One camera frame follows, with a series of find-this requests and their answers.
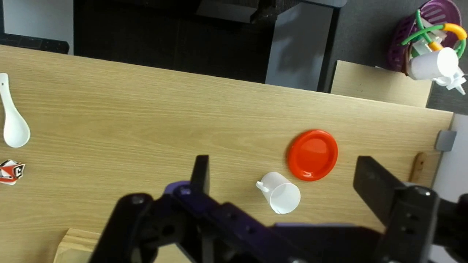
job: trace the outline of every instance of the white spoon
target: white spoon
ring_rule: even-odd
[[[6,73],[0,73],[0,97],[4,108],[3,139],[10,148],[22,148],[29,142],[31,130],[13,104]]]

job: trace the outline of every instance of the black metal bracket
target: black metal bracket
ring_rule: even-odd
[[[231,203],[208,196],[209,159],[196,158],[189,181],[169,184],[162,197],[118,200],[91,257],[92,263],[149,263],[158,249],[177,244],[190,262],[427,262],[436,243],[466,260],[468,194],[458,205],[424,187],[405,187],[368,157],[358,158],[354,187],[387,227],[276,224],[265,227]]]

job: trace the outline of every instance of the white cup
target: white cup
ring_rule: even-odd
[[[412,79],[452,78],[458,70],[458,56],[452,48],[428,53],[409,62]]]
[[[291,213],[301,202],[301,192],[284,176],[267,173],[256,187],[263,193],[275,213]]]

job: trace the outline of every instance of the table surface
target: table surface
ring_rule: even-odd
[[[433,151],[452,113],[286,89],[231,79],[0,47],[1,72],[32,138],[1,158],[26,164],[0,186],[1,262],[51,262],[67,228],[102,231],[127,193],[155,199],[187,180],[194,157],[210,155],[210,194],[263,224],[354,222],[382,230],[352,190],[355,159],[371,155],[406,180],[417,152]],[[284,162],[308,129],[339,145],[335,170],[298,181]],[[254,181],[279,171],[303,193],[300,208],[275,215]]]

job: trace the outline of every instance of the red and white sticker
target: red and white sticker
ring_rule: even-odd
[[[20,177],[25,174],[25,164],[16,161],[4,161],[0,165],[0,184],[14,186]]]

